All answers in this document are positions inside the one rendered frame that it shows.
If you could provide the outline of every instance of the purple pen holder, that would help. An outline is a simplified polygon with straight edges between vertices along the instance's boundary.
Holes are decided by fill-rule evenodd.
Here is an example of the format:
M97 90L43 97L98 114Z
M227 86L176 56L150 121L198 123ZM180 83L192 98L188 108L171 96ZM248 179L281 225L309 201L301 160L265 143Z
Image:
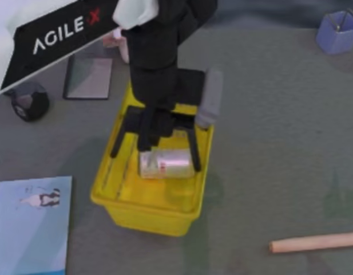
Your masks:
M339 54L353 48L353 11L326 14L323 18L316 42L327 54Z

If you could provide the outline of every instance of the yellow container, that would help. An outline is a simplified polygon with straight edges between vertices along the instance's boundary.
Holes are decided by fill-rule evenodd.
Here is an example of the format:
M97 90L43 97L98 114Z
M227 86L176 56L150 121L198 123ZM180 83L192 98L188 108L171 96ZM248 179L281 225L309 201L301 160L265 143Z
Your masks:
M102 205L114 222L122 227L151 233L183 236L200 215L213 127L208 131L196 128L202 171L190 179L145 180L138 175L137 135L127 133L116 158L110 157L122 118L129 105L141 107L128 87L121 112L112 134L92 191L91 200ZM177 106L176 112L195 114L196 107ZM168 139L161 139L159 148L189 148L186 135L175 131Z

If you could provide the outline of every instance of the can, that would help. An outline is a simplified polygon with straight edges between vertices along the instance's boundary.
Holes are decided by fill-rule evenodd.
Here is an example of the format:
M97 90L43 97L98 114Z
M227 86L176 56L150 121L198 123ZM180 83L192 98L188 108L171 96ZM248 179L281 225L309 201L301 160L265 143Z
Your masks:
M195 175L189 149L141 152L138 164L144 179L185 179Z

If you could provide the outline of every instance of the book cover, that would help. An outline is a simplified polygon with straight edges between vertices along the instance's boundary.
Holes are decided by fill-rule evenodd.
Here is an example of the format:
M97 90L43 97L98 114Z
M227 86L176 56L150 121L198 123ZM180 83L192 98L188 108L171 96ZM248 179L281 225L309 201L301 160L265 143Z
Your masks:
M65 275L71 177L0 182L0 275Z

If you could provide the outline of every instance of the gray table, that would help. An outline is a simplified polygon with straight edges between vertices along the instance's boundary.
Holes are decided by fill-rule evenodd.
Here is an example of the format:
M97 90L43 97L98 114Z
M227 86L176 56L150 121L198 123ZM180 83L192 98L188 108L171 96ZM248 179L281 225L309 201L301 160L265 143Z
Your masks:
M58 96L25 124L0 99L0 179L76 179L68 275L352 275L353 249L273 256L273 239L353 231L353 53L323 55L313 30L204 30L180 63L225 72L204 211L184 238L122 229L89 190L128 70L109 101Z

